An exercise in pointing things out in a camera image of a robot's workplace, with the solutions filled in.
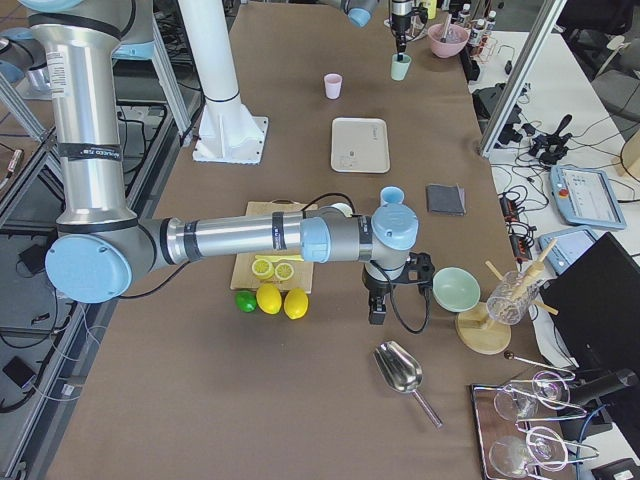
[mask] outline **blue joint cap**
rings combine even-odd
[[[411,250],[418,236],[418,217],[406,205],[389,203],[379,207],[371,217],[373,233],[394,250]]]
[[[131,285],[131,267],[109,242],[93,235],[72,234],[55,241],[45,259],[51,283],[82,303],[102,303]]]
[[[300,254],[305,262],[325,263],[331,254],[329,227],[320,217],[300,223]]]
[[[84,0],[19,0],[21,4],[31,10],[45,13],[56,13],[79,5]]]
[[[0,61],[0,74],[4,75],[9,83],[16,83],[24,78],[24,73],[13,63]]]
[[[371,14],[364,8],[352,8],[347,16],[351,23],[359,28],[364,27],[371,20]]]
[[[153,42],[129,43],[120,45],[112,56],[118,60],[150,60],[153,52]]]
[[[7,28],[0,32],[0,36],[6,37],[9,40],[33,40],[33,33],[31,30],[25,27]]]

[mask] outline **pink bowl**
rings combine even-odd
[[[427,37],[429,37],[429,48],[436,57],[449,58],[457,55],[462,51],[464,46],[469,40],[469,31],[462,28],[460,25],[451,25],[451,31],[454,37],[460,39],[457,43],[442,43],[440,37],[442,36],[442,23],[436,23],[431,25],[427,29]]]

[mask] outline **white pole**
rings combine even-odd
[[[222,2],[179,0],[178,3],[206,99],[193,158],[259,163],[268,120],[252,117],[240,99]]]

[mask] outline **light green cup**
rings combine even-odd
[[[445,310],[466,312],[480,301],[480,285],[466,270],[447,267],[433,277],[433,296]]]
[[[402,60],[398,60],[398,54],[391,56],[391,78],[397,81],[404,80],[411,66],[411,57],[406,53],[402,54]]]

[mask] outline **computer monitor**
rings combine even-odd
[[[640,375],[640,266],[613,235],[605,233],[541,295],[559,310],[554,324],[580,371],[628,368]],[[640,455],[640,388],[602,401]]]

